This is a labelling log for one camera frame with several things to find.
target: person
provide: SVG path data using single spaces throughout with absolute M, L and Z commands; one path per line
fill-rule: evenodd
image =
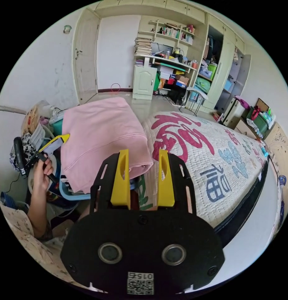
M 4 206 L 0 201 L 6 222 L 25 250 L 46 271 L 66 282 L 90 289 L 75 282 L 68 274 L 60 258 L 66 234 L 53 236 L 46 217 L 46 191 L 49 185 L 47 176 L 53 172 L 52 163 L 49 159 L 46 162 L 39 161 L 34 168 L 34 184 L 28 213 Z M 88 206 L 79 220 L 89 214 L 89 209 Z

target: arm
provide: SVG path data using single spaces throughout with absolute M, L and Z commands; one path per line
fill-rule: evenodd
M 49 185 L 49 175 L 53 172 L 51 161 L 48 159 L 43 170 L 44 163 L 39 160 L 35 167 L 34 185 L 32 190 L 31 205 L 28 211 L 28 218 L 32 223 L 35 238 L 42 237 L 47 228 L 46 218 L 46 191 Z

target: stool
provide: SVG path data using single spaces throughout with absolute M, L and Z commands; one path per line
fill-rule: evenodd
M 180 112 L 182 112 L 182 111 L 181 111 L 181 108 L 182 108 L 183 106 L 186 106 L 186 103 L 188 102 L 188 99 L 187 99 L 188 91 L 191 91 L 191 92 L 195 92 L 195 93 L 196 93 L 196 96 L 195 96 L 195 98 L 193 99 L 193 103 L 192 103 L 191 106 L 189 107 L 189 110 L 190 110 L 191 112 L 193 112 L 194 116 L 197 116 L 197 112 L 199 111 L 199 108 L 200 108 L 202 102 L 204 102 L 204 100 L 208 100 L 208 97 L 207 97 L 207 95 L 206 95 L 204 92 L 202 92 L 202 91 L 199 91 L 199 90 L 197 90 L 197 89 L 195 89 L 195 88 L 193 88 L 193 87 L 187 87 L 186 93 L 185 93 L 185 95 L 184 95 L 183 98 L 182 98 L 182 104 L 181 104 L 181 106 L 179 107 L 179 111 L 180 111 Z M 195 103 L 198 103 L 198 106 L 197 106 L 197 108 L 196 108 L 196 110 L 195 110 L 195 112 L 194 112 L 194 111 L 192 111 L 192 109 L 194 108 L 194 104 L 195 104 Z

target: qr code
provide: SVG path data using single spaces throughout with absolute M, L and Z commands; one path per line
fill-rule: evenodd
M 131 295 L 153 295 L 153 273 L 128 272 L 127 293 Z

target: hand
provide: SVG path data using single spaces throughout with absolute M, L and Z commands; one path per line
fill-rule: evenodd
M 46 162 L 39 160 L 35 166 L 33 190 L 46 192 L 50 181 L 48 175 L 50 175 L 52 172 L 53 167 L 50 159 L 47 159 Z

